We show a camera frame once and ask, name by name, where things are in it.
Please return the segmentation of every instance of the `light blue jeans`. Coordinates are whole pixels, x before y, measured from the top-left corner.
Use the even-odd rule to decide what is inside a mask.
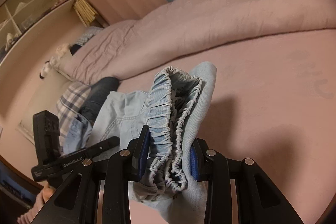
[[[96,160],[108,159],[138,138],[144,124],[149,126],[147,168],[140,182],[129,183],[129,198],[157,209],[168,223],[204,220],[207,193],[204,183],[191,176],[190,147],[208,111],[215,81],[216,67],[203,62],[189,74],[165,68],[148,93],[111,92],[88,140],[90,146],[118,136],[120,146]]]

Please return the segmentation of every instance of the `pillow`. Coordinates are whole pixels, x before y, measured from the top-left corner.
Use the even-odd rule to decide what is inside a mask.
[[[72,119],[89,95],[91,88],[80,82],[71,83],[56,103],[56,115],[59,119],[59,144],[63,152],[63,143],[67,137]]]
[[[71,81],[52,69],[38,87],[20,122],[20,126],[26,129],[26,134],[30,135],[32,139],[34,138],[33,115],[43,110],[56,114],[55,103],[70,83]]]

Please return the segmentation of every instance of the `denim fabric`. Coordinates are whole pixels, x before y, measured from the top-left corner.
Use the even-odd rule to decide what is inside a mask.
[[[95,123],[98,113],[111,91],[116,91],[119,80],[115,77],[105,77],[91,86],[91,91],[78,113],[88,119],[91,124]]]
[[[148,93],[111,92],[93,126],[88,145],[111,136],[120,146],[95,160],[109,158],[127,147],[147,124],[150,153],[140,183],[129,183],[129,198],[157,209],[169,223],[202,223],[206,205],[204,183],[190,171],[190,147],[209,108],[216,67],[203,62],[190,74],[167,67],[159,72]]]
[[[92,125],[81,114],[76,114],[70,125],[67,137],[64,142],[64,154],[70,154],[86,147],[88,138],[92,132]]]

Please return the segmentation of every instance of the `bed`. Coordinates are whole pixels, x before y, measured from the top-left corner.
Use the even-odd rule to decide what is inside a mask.
[[[255,159],[313,224],[336,192],[335,28],[336,0],[175,0],[95,35],[62,72],[87,85],[115,76],[128,93],[148,90],[168,65],[212,62],[199,137]]]

